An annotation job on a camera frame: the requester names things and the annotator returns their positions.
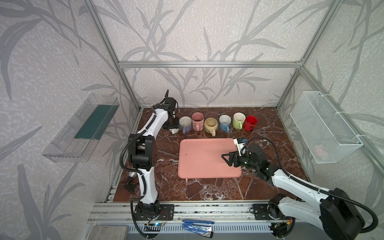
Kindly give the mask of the pink patterned mug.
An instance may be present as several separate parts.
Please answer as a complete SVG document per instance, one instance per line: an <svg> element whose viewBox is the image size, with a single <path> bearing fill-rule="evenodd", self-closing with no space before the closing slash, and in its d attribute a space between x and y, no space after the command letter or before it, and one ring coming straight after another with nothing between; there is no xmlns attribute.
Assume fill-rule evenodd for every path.
<svg viewBox="0 0 384 240"><path fill-rule="evenodd" d="M202 131L204 129L205 118L204 115L200 112L196 112L192 115L193 129L196 132Z"/></svg>

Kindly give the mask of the red mug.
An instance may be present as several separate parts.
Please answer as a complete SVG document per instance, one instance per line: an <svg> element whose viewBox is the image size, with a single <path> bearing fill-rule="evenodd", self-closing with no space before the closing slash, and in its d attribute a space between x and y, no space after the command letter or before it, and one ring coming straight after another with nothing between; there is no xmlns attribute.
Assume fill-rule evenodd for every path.
<svg viewBox="0 0 384 240"><path fill-rule="evenodd" d="M252 132L258 123L258 119L255 116L247 116L243 125L246 131Z"/></svg>

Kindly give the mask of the pink tray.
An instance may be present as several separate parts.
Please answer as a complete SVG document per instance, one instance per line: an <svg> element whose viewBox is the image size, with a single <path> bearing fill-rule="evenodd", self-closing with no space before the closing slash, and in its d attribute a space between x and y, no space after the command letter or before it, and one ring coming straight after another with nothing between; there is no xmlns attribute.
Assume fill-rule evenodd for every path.
<svg viewBox="0 0 384 240"><path fill-rule="evenodd" d="M178 176L181 179L237 178L242 169L230 167L223 154L237 150L233 139L184 139L180 143Z"/></svg>

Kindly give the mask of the white mug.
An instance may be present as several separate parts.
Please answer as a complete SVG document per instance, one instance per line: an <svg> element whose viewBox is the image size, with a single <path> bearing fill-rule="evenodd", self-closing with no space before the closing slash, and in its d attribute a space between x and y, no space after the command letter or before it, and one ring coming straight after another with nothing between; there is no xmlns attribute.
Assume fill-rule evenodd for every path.
<svg viewBox="0 0 384 240"><path fill-rule="evenodd" d="M170 129L170 132L173 134L173 135L175 135L175 134L177 134L178 132L179 132L179 128L174 128L174 129Z"/></svg>

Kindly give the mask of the light green mug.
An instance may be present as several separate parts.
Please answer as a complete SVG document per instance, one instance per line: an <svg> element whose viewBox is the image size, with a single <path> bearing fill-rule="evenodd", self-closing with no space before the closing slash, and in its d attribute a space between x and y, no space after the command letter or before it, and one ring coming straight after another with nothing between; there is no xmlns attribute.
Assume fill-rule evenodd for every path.
<svg viewBox="0 0 384 240"><path fill-rule="evenodd" d="M237 130L241 130L243 128L244 122L246 120L246 116L243 113L235 113L233 115L233 127Z"/></svg>

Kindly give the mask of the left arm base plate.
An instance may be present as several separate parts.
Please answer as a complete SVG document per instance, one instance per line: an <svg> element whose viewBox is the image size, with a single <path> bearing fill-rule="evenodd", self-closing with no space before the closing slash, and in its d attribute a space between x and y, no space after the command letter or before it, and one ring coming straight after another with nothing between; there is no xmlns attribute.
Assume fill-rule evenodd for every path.
<svg viewBox="0 0 384 240"><path fill-rule="evenodd" d="M172 221L174 219L175 205L173 204L160 204L157 210L154 207L145 209L144 207L136 206L134 209L134 216L136 221L145 221L156 219L160 221Z"/></svg>

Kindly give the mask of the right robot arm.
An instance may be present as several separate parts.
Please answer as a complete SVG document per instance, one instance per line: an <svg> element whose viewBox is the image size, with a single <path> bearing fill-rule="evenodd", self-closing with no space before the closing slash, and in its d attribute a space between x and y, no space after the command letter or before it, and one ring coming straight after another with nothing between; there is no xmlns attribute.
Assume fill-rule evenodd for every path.
<svg viewBox="0 0 384 240"><path fill-rule="evenodd" d="M279 194L269 201L273 218L283 216L305 221L323 230L332 240L354 240L357 235L373 231L379 224L368 207L353 201L341 189L328 190L295 177L266 159L259 145L241 145L237 151L223 154L230 167L255 171L259 179L298 197Z"/></svg>

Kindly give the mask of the blue mug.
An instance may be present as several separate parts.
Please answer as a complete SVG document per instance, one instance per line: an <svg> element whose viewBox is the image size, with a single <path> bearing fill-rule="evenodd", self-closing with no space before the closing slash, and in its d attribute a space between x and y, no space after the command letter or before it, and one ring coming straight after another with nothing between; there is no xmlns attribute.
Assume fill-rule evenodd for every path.
<svg viewBox="0 0 384 240"><path fill-rule="evenodd" d="M230 131L231 117L228 115L221 115L219 118L221 131L228 133Z"/></svg>

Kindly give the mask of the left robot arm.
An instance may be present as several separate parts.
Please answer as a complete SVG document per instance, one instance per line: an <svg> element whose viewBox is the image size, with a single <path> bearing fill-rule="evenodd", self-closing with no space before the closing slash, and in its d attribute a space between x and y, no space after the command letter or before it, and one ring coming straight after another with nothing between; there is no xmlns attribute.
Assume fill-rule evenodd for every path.
<svg viewBox="0 0 384 240"><path fill-rule="evenodd" d="M131 134L119 157L120 167L129 174L125 189L131 194L140 187L140 199L135 213L152 218L160 214L160 202L155 184L158 159L156 137L161 129L179 132L178 102L166 91L164 98L151 106L152 115L144 127Z"/></svg>

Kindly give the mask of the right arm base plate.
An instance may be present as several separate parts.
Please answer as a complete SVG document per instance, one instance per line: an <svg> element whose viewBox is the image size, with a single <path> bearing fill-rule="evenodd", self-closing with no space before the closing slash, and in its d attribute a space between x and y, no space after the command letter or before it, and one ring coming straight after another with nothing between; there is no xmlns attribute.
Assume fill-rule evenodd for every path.
<svg viewBox="0 0 384 240"><path fill-rule="evenodd" d="M253 204L249 212L254 215L255 220L275 220L277 216L269 204Z"/></svg>

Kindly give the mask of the purple mug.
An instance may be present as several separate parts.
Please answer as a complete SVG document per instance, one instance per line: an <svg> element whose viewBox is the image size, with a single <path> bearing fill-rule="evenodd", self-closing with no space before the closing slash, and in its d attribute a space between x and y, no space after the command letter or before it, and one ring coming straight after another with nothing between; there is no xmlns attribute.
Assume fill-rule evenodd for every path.
<svg viewBox="0 0 384 240"><path fill-rule="evenodd" d="M187 134L192 130L192 119L188 116L181 117L179 127L183 134Z"/></svg>

